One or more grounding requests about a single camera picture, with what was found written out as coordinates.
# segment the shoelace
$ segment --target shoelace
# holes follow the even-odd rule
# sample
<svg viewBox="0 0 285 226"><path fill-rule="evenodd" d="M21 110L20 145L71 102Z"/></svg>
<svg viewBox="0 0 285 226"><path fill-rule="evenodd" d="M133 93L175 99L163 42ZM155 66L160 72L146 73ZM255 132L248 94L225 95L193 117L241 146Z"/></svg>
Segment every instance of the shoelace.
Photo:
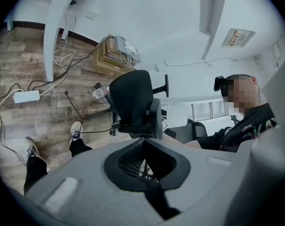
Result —
<svg viewBox="0 0 285 226"><path fill-rule="evenodd" d="M79 138L81 138L81 132L78 131L78 130L75 130L75 131L73 132L73 135L71 136L71 138L72 138L72 139L79 139Z"/></svg>
<svg viewBox="0 0 285 226"><path fill-rule="evenodd" d="M31 156L36 156L37 152L36 152L36 149L35 147L29 147L26 152L28 153L28 158L31 157Z"/></svg>

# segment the black cable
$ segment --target black cable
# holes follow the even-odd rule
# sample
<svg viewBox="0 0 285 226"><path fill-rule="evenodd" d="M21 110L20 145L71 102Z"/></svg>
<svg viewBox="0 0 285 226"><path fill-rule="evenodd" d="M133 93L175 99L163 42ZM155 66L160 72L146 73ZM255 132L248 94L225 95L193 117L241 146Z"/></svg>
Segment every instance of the black cable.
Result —
<svg viewBox="0 0 285 226"><path fill-rule="evenodd" d="M5 98L5 97L10 93L11 89L12 89L15 85L17 85L18 88L20 89L19 84L15 83L14 85L11 86L11 88L9 89L9 91L7 92L7 94L6 94L5 96L0 97L0 99ZM20 161L24 166L26 166L26 164L24 163L24 161L21 159L22 156L21 156L17 151L15 151L15 150L13 150L13 149L11 149L11 148L9 148L9 147L7 147L6 145L3 144L2 140L1 140L2 128L3 128L3 122L2 122L1 115L0 115L0 143L1 143L1 145L2 145L4 148L6 148L6 149L8 149L8 150L10 150L10 151L12 151L12 152L14 152L14 153L16 154L16 156L18 157L19 161Z"/></svg>
<svg viewBox="0 0 285 226"><path fill-rule="evenodd" d="M81 126L80 126L80 130L79 130L79 131L81 131L81 128L82 128L82 125L83 125L83 118L82 118L82 116L80 115L80 113L78 112L78 110L76 109L76 107L75 107L75 106L73 105L73 103L71 102L71 99L70 99L69 96L68 96L67 90L65 91L65 94L66 94L66 96L67 96L69 102L71 103L72 107L75 109L75 111L78 113L79 117L81 118Z"/></svg>
<svg viewBox="0 0 285 226"><path fill-rule="evenodd" d="M74 26L72 32L75 31L76 26L77 26L77 17L75 17L75 26ZM32 82L29 84L27 91L29 91L29 88L30 88L31 84L34 83L34 82L43 82L43 83L45 83L45 81L32 81Z"/></svg>
<svg viewBox="0 0 285 226"><path fill-rule="evenodd" d="M108 130L102 130L102 131L87 131L87 132L82 132L82 134L84 133L100 133L100 132L106 132L106 131L109 131L111 130L112 128L108 129Z"/></svg>
<svg viewBox="0 0 285 226"><path fill-rule="evenodd" d="M103 43L105 43L108 39L110 39L110 38L114 38L114 37L113 37L113 36L110 36L110 37L106 38L102 43L99 44L99 47L100 47ZM59 75L59 76L58 76L56 79L54 79L53 81L50 81L50 82L46 82L46 81L32 81L32 82L30 83L30 85L31 85L33 82L45 82L45 84L43 84L43 85L35 86L34 88L32 88L32 90L35 90L35 89L38 88L38 87L42 87L42 86L45 86L45 85L54 83L55 81L57 81L58 79L60 79L62 76L64 76L64 75L68 72L68 70L69 70L70 68L72 68L73 66L75 66L77 63L81 62L83 59L89 58L89 57L91 56L91 54L92 54L93 52L95 52L97 49L98 49L98 48L93 49L93 50L92 50L89 54L87 54L87 56L84 57L84 58L72 59L72 60L70 61L69 65L68 65L68 67L67 67L67 70L66 70L64 73L62 73L61 75Z"/></svg>
<svg viewBox="0 0 285 226"><path fill-rule="evenodd" d="M142 120L142 118L139 119L138 121L133 122L133 123L130 123L130 124L123 124L123 125L121 125L121 126L132 126L133 124L135 124L135 123L137 123L137 122L139 122L139 121L141 121L141 120Z"/></svg>
<svg viewBox="0 0 285 226"><path fill-rule="evenodd" d="M66 94L66 96L67 96L69 102L71 103L72 107L75 109L75 111L78 113L79 117L80 117L81 120L82 120L81 126L80 126L80 130L79 130L79 131L81 132L81 128L82 128L82 125L83 125L83 117L80 115L80 113L78 112L78 110L76 109L76 107L75 107L75 106L73 105L73 103L71 102L71 99L69 98L67 91L65 91L65 94ZM100 132L106 132L106 131L109 131L109 130L111 130L111 128L108 129L108 130L102 130L102 131L88 131L88 132L82 132L82 134L84 134L84 133L100 133Z"/></svg>

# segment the electrical cable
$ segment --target electrical cable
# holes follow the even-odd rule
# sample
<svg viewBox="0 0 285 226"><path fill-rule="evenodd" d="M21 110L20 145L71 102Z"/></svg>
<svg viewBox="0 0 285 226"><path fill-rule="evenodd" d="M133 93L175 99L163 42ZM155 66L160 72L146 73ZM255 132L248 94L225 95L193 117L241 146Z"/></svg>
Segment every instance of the electrical cable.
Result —
<svg viewBox="0 0 285 226"><path fill-rule="evenodd" d="M135 122L133 122L133 123L130 123L130 124L123 124L123 125L121 125L121 126L131 126L131 125L136 124L137 122L139 122L139 121L141 121L141 120L142 120L142 118L140 118L138 121L135 121Z"/></svg>
<svg viewBox="0 0 285 226"><path fill-rule="evenodd" d="M78 112L78 110L77 110L76 107L73 105L73 103L71 102L71 99L69 98L67 91L65 92L65 94L66 94L66 96L67 96L69 102L71 103L72 107L75 109L75 111L78 113L79 117L81 118L81 126L80 126L80 130L79 130L79 131L81 131L81 128L82 128L82 125L83 125L83 117L82 117L81 114ZM82 134L84 134L84 133L100 133L100 132L106 132L106 131L109 131L109 130L111 130L111 129L112 129L112 128L110 128L110 129L108 129L108 130L102 130L102 131L87 131L87 132L82 132Z"/></svg>
<svg viewBox="0 0 285 226"><path fill-rule="evenodd" d="M62 49L64 49L64 48L66 47L67 39L68 39L68 33L67 33L67 37L66 37L66 40L65 40L65 45L64 45L64 47L58 49L57 51L55 51L55 53L56 53L56 52L59 52L60 50L62 50ZM65 62L65 64L62 64L62 61L63 61L65 58L69 57L69 56L70 56L70 58ZM64 66L72 59L72 57L73 57L72 54L65 56L64 58L62 58L62 59L60 60L60 64L58 64L57 61L56 61L55 58L54 58L54 62L55 62L56 65L60 66L60 67L63 69L63 72L65 72ZM53 87L55 87L55 86L57 86L58 84L60 84L65 78L66 78L66 74L63 76L62 79L60 79L60 81L59 81L58 83L56 83L55 85L53 85L52 87L50 87L49 89L47 89L46 91L44 91L42 94L39 94L39 95L40 95L40 96L44 95L45 93L47 93L48 91L50 91Z"/></svg>
<svg viewBox="0 0 285 226"><path fill-rule="evenodd" d="M110 36L110 37L106 38L102 43L99 44L99 46L101 46L103 43L105 43L109 38L114 38L114 37L113 37L113 36ZM32 88L32 90L35 90L35 89L38 88L38 87L42 87L42 86L45 86L45 85L54 83L55 81L57 81L58 79L60 79L62 76L64 76L64 75L68 72L68 70L69 70L70 68L72 68L73 66L75 66L77 63L81 62L83 59L89 58L89 57L91 56L91 54L92 54L93 52L95 52L96 50L98 50L98 48L93 49L89 54L87 54L87 55L86 55L85 57L83 57L83 58L72 59L72 60L69 62L69 65L68 65L68 67L67 67L67 69L66 69L66 71L65 71L64 73L62 73L61 75L59 75L59 76L58 76L56 79L54 79L53 81L50 81L50 82L44 81L45 84L35 86L35 87Z"/></svg>
<svg viewBox="0 0 285 226"><path fill-rule="evenodd" d="M243 59L240 59L240 60L236 60L236 59L232 59L232 58L220 58L220 59L216 59L216 60L212 60L212 61L204 61L204 62L192 63L192 64L188 64L188 65L197 65L197 64L202 64L202 63L210 63L210 62L219 61L219 60L223 60L223 59L230 59L232 61L238 62L238 61L241 61L241 60L244 60L244 59L248 59L248 58L243 58ZM188 66L188 65L167 65L166 64L167 67Z"/></svg>
<svg viewBox="0 0 285 226"><path fill-rule="evenodd" d="M219 61L219 60L223 60L223 59L230 59L234 62L238 62L238 61L242 61L244 59L248 59L248 58L243 58L243 59L239 59L239 60L236 60L236 59L232 59L232 58L220 58L220 59L216 59L216 60L212 60L212 61L203 61L203 62L197 62L197 63L192 63L192 64L187 64L187 65L167 65L166 61L166 66L167 67L181 67L181 66L189 66L189 65L197 65L197 64L203 64L203 63L210 63L210 62L214 62L214 61ZM153 69L156 69L156 68L135 68L135 70L146 70L146 71L152 71Z"/></svg>
<svg viewBox="0 0 285 226"><path fill-rule="evenodd" d="M10 96L10 95L12 95L14 92L16 92L16 91L24 91L23 89L15 89L15 90L13 90L10 94L8 94L3 100L2 100L2 102L0 102L0 106L1 106L1 104L6 100L6 99L8 99L8 97Z"/></svg>
<svg viewBox="0 0 285 226"><path fill-rule="evenodd" d="M10 90L11 90L15 85L17 85L18 88L19 88L19 89L17 89L17 90L22 90L22 89L20 89L19 84L15 83L14 85L12 85L11 88L9 89L9 91L7 92L7 94L6 94L5 96L0 97L0 99L5 98L4 100L2 100L2 102L0 103L0 105L8 98L13 92L16 91L16 90L13 90L13 91L10 93ZM24 166L26 166L26 164L24 163L24 159L22 158L22 156L20 155L19 152L15 151L15 150L13 150L13 149L11 149L11 148L9 148L9 147L7 147L6 145L3 144L2 140L1 140L2 128L3 128L3 122L2 122L1 115L0 115L0 143L1 143L1 145L2 145L4 148L6 148L6 149L8 149L8 150L10 150L10 151L12 151L12 152L14 152L14 153L16 154L16 156L18 157L19 161L20 161Z"/></svg>

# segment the power strip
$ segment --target power strip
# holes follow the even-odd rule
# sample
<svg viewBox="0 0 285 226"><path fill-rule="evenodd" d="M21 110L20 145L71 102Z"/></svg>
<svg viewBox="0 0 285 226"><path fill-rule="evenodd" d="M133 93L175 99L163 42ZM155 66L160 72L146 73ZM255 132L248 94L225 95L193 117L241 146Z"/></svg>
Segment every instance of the power strip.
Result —
<svg viewBox="0 0 285 226"><path fill-rule="evenodd" d="M39 90L16 92L13 96L15 104L40 100Z"/></svg>

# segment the water bottle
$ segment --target water bottle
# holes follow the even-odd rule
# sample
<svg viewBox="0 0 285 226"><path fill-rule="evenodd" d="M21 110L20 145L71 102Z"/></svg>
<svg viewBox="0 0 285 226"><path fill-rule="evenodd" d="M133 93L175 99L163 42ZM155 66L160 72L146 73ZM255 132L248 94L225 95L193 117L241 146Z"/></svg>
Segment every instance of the water bottle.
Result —
<svg viewBox="0 0 285 226"><path fill-rule="evenodd" d="M100 87L96 89L94 92L92 92L92 96L94 99L99 99L104 97L109 93L109 87Z"/></svg>

